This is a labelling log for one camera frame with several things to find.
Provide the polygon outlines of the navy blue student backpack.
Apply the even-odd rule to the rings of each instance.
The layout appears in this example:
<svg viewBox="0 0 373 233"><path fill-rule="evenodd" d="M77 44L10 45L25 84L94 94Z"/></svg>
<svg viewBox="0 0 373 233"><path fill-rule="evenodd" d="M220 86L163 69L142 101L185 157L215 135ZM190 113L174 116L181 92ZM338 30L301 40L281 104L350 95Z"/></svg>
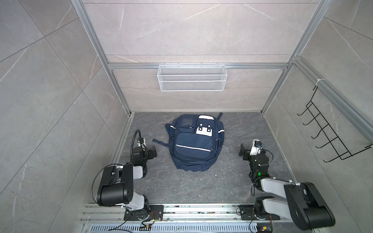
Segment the navy blue student backpack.
<svg viewBox="0 0 373 233"><path fill-rule="evenodd" d="M177 169L206 171L218 159L224 143L224 126L217 117L209 115L181 115L165 128L168 143L157 139L153 142L168 147Z"/></svg>

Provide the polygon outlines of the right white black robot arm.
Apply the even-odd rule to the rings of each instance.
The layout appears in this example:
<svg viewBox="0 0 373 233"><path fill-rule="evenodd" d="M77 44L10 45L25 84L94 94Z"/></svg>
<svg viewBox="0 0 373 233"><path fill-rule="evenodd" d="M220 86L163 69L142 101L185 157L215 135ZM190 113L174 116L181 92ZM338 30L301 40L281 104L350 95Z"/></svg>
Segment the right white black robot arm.
<svg viewBox="0 0 373 233"><path fill-rule="evenodd" d="M250 149L241 145L239 156L248 161L252 181L250 194L255 191L268 193L258 197L253 205L241 205L238 214L243 220L269 220L285 218L300 230L331 227L336 219L331 209L313 183L295 183L269 175L272 158L259 140L254 140Z"/></svg>

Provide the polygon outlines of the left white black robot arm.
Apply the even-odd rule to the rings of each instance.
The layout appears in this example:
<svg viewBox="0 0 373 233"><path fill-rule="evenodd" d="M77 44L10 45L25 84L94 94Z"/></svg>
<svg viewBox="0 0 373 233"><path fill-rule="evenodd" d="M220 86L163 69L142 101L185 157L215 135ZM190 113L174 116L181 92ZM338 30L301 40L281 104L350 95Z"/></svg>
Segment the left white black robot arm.
<svg viewBox="0 0 373 233"><path fill-rule="evenodd" d="M125 216L134 216L146 220L151 215L149 201L146 196L134 190L134 180L145 178L147 162L157 157L155 147L147 148L141 131L134 133L130 148L130 161L126 164L109 164L102 168L94 180L101 175L98 190L91 189L91 197L98 206L120 206L126 209Z"/></svg>

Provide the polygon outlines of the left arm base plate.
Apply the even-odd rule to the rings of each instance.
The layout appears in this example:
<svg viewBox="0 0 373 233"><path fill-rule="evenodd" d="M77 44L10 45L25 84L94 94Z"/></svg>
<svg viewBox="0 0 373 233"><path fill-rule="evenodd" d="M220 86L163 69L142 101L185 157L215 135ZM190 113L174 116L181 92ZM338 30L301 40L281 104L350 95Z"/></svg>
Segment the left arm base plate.
<svg viewBox="0 0 373 233"><path fill-rule="evenodd" d="M163 205L150 205L148 209L143 208L138 211L126 211L123 220L128 221L151 221L163 218Z"/></svg>

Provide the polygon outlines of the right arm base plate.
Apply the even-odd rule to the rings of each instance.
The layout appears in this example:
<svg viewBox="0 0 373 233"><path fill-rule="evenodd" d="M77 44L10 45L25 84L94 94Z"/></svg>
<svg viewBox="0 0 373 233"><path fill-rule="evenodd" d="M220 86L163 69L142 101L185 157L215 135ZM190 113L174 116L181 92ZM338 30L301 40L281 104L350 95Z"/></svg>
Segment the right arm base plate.
<svg viewBox="0 0 373 233"><path fill-rule="evenodd" d="M254 205L239 205L236 209L236 214L242 220L280 220L277 215L265 214L257 211Z"/></svg>

